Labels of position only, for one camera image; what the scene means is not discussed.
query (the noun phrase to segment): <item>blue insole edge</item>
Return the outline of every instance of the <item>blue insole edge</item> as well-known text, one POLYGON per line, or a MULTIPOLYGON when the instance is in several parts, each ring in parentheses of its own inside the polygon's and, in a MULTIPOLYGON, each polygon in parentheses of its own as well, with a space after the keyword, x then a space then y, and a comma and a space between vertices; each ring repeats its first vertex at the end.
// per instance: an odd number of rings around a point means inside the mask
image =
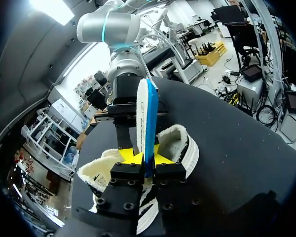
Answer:
POLYGON ((148 108, 146 124, 146 145, 145 145, 145 170, 146 177, 152 176, 153 147, 158 113, 158 95, 155 87, 147 80, 148 84, 148 108))

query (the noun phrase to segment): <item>yellow platform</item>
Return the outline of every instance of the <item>yellow platform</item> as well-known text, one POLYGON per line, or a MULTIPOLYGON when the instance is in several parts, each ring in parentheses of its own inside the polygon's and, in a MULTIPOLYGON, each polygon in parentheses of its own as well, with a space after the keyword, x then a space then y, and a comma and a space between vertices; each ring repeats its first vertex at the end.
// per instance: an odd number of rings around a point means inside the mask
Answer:
POLYGON ((195 55, 194 58, 197 59, 200 64, 212 67, 218 62, 221 56, 227 51, 223 42, 221 41, 216 42, 213 45, 213 47, 215 47, 215 50, 213 52, 210 52, 205 56, 195 55))

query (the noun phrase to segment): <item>black bolt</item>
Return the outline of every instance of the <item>black bolt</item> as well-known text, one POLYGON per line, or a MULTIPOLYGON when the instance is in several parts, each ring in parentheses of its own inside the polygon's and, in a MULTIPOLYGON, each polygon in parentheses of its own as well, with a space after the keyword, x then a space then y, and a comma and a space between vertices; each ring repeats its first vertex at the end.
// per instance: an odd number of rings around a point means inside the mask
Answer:
POLYGON ((173 205, 171 203, 167 203, 167 204, 164 204, 162 206, 163 210, 165 211, 171 211, 173 209, 173 205))
POLYGON ((187 182, 186 178, 184 178, 184 179, 180 179, 180 183, 181 183, 181 184, 185 184, 186 182, 187 182))
POLYGON ((199 199, 193 199, 192 200, 192 204, 195 205, 195 206, 198 206, 200 204, 200 200, 199 199))
POLYGON ((110 233, 108 233, 108 232, 103 232, 101 234, 101 237, 112 237, 112 235, 110 233))
POLYGON ((161 181, 160 184, 161 184, 162 186, 167 186, 167 185, 168 185, 168 181, 166 181, 166 180, 161 181))
POLYGON ((133 210, 135 208, 135 206, 134 206, 134 204, 132 204, 132 203, 125 203, 124 204, 124 209, 126 210, 126 211, 131 211, 131 210, 133 210))
POLYGON ((128 181, 127 183, 128 183, 128 185, 130 185, 130 186, 133 186, 133 185, 136 184, 136 182, 135 182, 134 180, 128 181))
POLYGON ((111 184, 116 184, 116 183, 117 183, 117 179, 114 179, 114 178, 111 179, 111 180, 110 180, 110 183, 111 183, 111 184))
POLYGON ((104 198, 98 198, 97 199, 97 204, 99 205, 99 206, 103 206, 104 204, 105 204, 106 202, 105 202, 105 199, 104 198))

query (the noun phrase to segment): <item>metal rack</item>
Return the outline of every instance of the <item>metal rack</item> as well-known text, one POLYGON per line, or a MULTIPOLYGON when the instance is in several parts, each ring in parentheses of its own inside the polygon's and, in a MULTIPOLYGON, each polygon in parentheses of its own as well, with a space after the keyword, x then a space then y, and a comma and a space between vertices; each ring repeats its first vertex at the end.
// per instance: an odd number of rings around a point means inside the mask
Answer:
POLYGON ((77 151, 72 162, 66 162, 66 151, 70 148, 70 144, 76 143, 77 140, 72 137, 60 124, 63 121, 54 121, 52 117, 44 115, 38 124, 31 127, 26 133, 26 148, 29 149, 33 156, 44 164, 48 169, 58 174, 60 177, 71 181, 75 173, 75 167, 79 157, 79 151, 77 151), (61 141, 60 137, 64 136, 68 140, 66 142, 61 141), (64 147, 63 151, 59 149, 55 150, 49 143, 48 137, 52 137, 52 140, 64 147))

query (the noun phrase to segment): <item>white sneaker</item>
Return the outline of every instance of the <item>white sneaker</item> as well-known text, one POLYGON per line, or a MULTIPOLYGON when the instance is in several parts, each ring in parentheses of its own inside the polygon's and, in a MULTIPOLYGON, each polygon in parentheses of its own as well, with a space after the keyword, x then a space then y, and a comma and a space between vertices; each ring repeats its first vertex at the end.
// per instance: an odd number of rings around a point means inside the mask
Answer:
MULTIPOLYGON (((159 140, 158 154, 172 160, 180 161, 186 169, 186 178, 194 170, 199 156, 198 146, 188 135, 185 127, 173 125, 157 135, 159 140)), ((116 162, 124 162, 117 149, 107 150, 102 153, 101 158, 96 159, 78 171, 78 176, 89 185, 93 191, 93 207, 89 210, 97 211, 96 199, 100 197, 111 179, 111 169, 116 162)), ((158 203, 155 198, 152 179, 145 179, 143 194, 140 200, 139 220, 137 234, 147 229, 158 214, 158 203)))
MULTIPOLYGON (((186 169, 185 177, 187 178, 196 167, 199 149, 196 142, 187 133, 186 128, 178 124, 173 125, 160 132, 157 138, 160 144, 158 154, 173 162, 181 162, 186 169)), ((146 190, 146 196, 149 196, 149 190, 146 190)), ((137 225, 137 234, 147 229, 159 212, 155 196, 152 196, 152 198, 151 196, 150 198, 142 197, 141 203, 147 204, 141 206, 139 215, 142 215, 142 217, 137 225)))

